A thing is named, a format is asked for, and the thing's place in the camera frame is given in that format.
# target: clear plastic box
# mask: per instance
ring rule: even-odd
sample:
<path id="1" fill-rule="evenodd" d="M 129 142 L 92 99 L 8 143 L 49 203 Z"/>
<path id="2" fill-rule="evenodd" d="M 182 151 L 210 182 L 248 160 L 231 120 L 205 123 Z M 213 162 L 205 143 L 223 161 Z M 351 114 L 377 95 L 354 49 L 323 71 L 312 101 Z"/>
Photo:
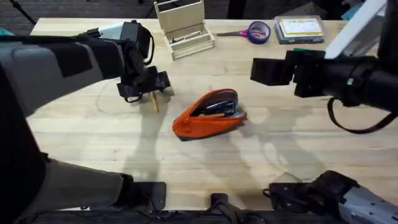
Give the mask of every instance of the clear plastic box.
<path id="1" fill-rule="evenodd" d="M 325 26 L 319 16 L 277 16 L 274 30 L 279 44 L 320 44 Z"/>

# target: wooden table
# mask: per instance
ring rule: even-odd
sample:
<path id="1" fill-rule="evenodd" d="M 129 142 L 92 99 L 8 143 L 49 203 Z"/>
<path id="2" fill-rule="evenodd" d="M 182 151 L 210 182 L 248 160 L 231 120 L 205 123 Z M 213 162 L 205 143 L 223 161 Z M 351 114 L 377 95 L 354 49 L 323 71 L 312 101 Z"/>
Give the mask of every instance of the wooden table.
<path id="1" fill-rule="evenodd" d="M 40 19 L 34 35 L 74 35 L 120 19 Z M 136 180 L 167 183 L 167 208 L 208 206 L 213 192 L 226 192 L 237 206 L 270 208 L 261 190 L 273 181 L 311 181 L 332 169 L 398 203 L 398 123 L 364 136 L 329 120 L 326 99 L 301 99 L 294 86 L 267 87 L 250 81 L 254 57 L 284 58 L 294 47 L 325 49 L 344 26 L 325 21 L 326 42 L 264 45 L 242 37 L 216 37 L 216 47 L 172 61 L 155 19 L 139 20 L 154 35 L 153 65 L 166 70 L 174 88 L 157 94 L 160 113 L 148 97 L 135 104 L 118 95 L 118 79 L 100 82 L 55 100 L 29 118 L 40 148 L 53 158 L 115 172 Z M 214 32 L 245 29 L 250 21 L 207 20 Z M 249 119 L 238 130 L 200 141 L 181 142 L 173 120 L 206 92 L 234 88 Z M 365 128 L 385 111 L 336 106 L 338 121 Z"/>

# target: scissors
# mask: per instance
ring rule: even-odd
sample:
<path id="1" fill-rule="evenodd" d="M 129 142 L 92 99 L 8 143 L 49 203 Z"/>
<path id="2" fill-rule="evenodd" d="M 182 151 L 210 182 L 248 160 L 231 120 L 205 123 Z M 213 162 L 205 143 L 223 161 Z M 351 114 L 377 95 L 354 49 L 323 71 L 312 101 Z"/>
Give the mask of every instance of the scissors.
<path id="1" fill-rule="evenodd" d="M 261 21 L 252 22 L 249 28 L 246 30 L 217 34 L 217 36 L 220 37 L 227 37 L 227 36 L 246 37 L 250 42 L 254 44 L 263 44 L 267 42 L 270 35 L 271 35 L 271 29 L 265 22 Z"/>

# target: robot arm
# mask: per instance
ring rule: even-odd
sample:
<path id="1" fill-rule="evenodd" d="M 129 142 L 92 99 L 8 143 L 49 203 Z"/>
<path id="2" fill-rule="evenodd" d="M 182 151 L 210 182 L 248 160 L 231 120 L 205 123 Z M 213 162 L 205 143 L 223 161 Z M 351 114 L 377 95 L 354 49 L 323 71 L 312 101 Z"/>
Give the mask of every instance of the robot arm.
<path id="1" fill-rule="evenodd" d="M 349 55 L 341 55 L 333 59 L 325 58 L 328 52 L 329 55 L 332 52 L 330 49 L 328 52 L 288 51 L 285 60 L 255 58 L 251 79 L 269 86 L 289 85 L 293 81 L 297 84 L 295 95 L 302 98 L 332 96 L 328 103 L 328 112 L 335 125 L 355 134 L 380 130 L 391 123 L 398 114 L 398 105 L 396 104 L 398 97 L 398 69 L 396 68 L 398 31 L 395 27 L 395 24 L 398 23 L 397 12 L 398 1 L 388 0 L 378 58 L 371 56 L 348 57 Z M 333 112 L 335 100 L 340 100 L 347 107 L 368 105 L 386 110 L 390 112 L 390 115 L 367 129 L 347 129 L 335 119 Z"/>
<path id="2" fill-rule="evenodd" d="M 149 31 L 134 21 L 121 27 L 119 39 L 98 39 L 88 33 L 0 37 L 0 173 L 4 183 L 0 210 L 6 214 L 5 223 L 80 206 L 137 209 L 153 200 L 154 209 L 164 207 L 165 183 L 136 183 L 127 174 L 50 159 L 40 152 L 24 119 L 44 104 L 101 80 L 121 77 L 118 90 L 126 101 L 170 86 L 165 72 L 146 67 L 150 64 L 144 61 Z"/>
<path id="3" fill-rule="evenodd" d="M 0 63 L 24 113 L 32 114 L 52 100 L 111 78 L 121 77 L 119 94 L 128 102 L 130 97 L 139 99 L 143 93 L 169 87 L 165 72 L 146 67 L 154 49 L 153 45 L 145 62 L 150 32 L 134 21 L 116 27 L 118 39 L 98 39 L 93 30 L 76 37 L 0 37 Z"/>

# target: orange zipper pouch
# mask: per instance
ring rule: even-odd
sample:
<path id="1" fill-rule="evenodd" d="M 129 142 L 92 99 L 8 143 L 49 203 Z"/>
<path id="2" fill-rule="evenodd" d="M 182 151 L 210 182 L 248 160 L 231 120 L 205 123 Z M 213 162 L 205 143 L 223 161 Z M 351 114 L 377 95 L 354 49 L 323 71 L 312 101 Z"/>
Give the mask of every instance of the orange zipper pouch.
<path id="1" fill-rule="evenodd" d="M 246 118 L 235 90 L 213 90 L 174 121 L 173 132 L 183 141 L 203 139 L 226 133 Z"/>

